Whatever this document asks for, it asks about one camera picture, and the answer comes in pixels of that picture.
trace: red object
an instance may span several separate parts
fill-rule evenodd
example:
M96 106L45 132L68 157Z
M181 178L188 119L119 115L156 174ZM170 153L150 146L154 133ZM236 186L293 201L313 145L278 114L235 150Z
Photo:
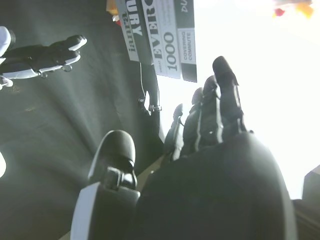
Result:
M277 8L274 10L274 13L277 17L281 17L285 13L285 11L282 10L281 8Z

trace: yellow object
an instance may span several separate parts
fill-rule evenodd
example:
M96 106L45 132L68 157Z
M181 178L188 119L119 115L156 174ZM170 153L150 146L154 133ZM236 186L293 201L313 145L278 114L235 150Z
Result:
M115 0L106 0L106 9L112 16L118 15L118 9Z
M309 19L314 13L314 9L306 2L298 3L295 6L295 10L301 12L307 19Z

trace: black cloth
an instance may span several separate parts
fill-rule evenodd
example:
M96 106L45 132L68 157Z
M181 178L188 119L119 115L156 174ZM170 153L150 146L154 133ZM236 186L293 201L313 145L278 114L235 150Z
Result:
M292 202L270 151L241 133L150 175L130 240L296 240Z

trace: cable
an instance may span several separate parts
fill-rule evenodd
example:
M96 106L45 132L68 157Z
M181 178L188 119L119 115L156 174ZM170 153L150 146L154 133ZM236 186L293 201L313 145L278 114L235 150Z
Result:
M141 88L142 88L142 92L143 92L144 98L146 98L146 93L145 93L145 90L144 90L144 86L142 84L142 65L141 65L141 62L140 62L140 82L141 82Z

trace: white round object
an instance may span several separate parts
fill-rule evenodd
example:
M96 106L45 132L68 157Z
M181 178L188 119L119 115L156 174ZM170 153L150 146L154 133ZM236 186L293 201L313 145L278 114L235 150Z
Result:
M4 84L6 84L5 86L8 87L8 88L12 87L14 85L14 82L11 79L6 78L6 77L3 78L2 81L3 81Z
M7 164L6 164L5 158L0 152L0 178L5 174L6 169L7 169Z

